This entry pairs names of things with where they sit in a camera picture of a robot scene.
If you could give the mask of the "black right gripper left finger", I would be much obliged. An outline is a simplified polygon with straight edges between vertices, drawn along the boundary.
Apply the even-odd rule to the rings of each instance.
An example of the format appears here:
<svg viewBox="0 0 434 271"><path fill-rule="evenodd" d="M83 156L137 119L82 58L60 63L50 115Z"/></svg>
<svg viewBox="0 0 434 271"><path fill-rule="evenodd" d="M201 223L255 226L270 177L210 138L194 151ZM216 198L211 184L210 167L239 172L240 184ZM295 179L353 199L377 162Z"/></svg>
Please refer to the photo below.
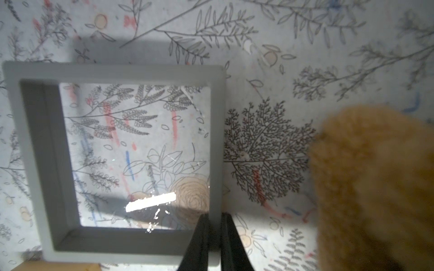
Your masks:
<svg viewBox="0 0 434 271"><path fill-rule="evenodd" d="M207 271L209 260L209 215L203 214L197 221L192 239L177 271Z"/></svg>

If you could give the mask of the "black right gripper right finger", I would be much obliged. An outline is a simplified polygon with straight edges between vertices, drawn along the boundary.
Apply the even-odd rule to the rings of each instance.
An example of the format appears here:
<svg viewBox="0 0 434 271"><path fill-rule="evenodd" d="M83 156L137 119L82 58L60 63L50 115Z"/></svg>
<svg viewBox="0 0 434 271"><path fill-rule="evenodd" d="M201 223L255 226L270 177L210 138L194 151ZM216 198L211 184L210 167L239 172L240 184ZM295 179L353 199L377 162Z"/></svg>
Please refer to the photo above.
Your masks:
<svg viewBox="0 0 434 271"><path fill-rule="evenodd" d="M229 213L222 213L221 226L221 270L254 271Z"/></svg>

